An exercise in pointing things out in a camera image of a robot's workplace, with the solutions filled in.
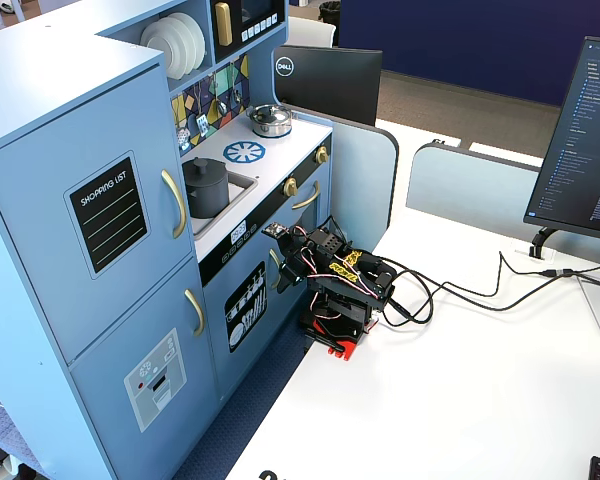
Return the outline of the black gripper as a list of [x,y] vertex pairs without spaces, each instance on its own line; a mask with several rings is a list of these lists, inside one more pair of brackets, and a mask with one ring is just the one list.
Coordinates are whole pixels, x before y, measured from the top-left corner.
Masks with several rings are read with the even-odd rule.
[[306,246],[307,231],[298,225],[291,227],[283,237],[281,253],[285,256],[279,268],[280,279],[278,292],[284,292],[289,286],[296,286],[304,281],[308,273],[315,273],[316,266],[311,252]]

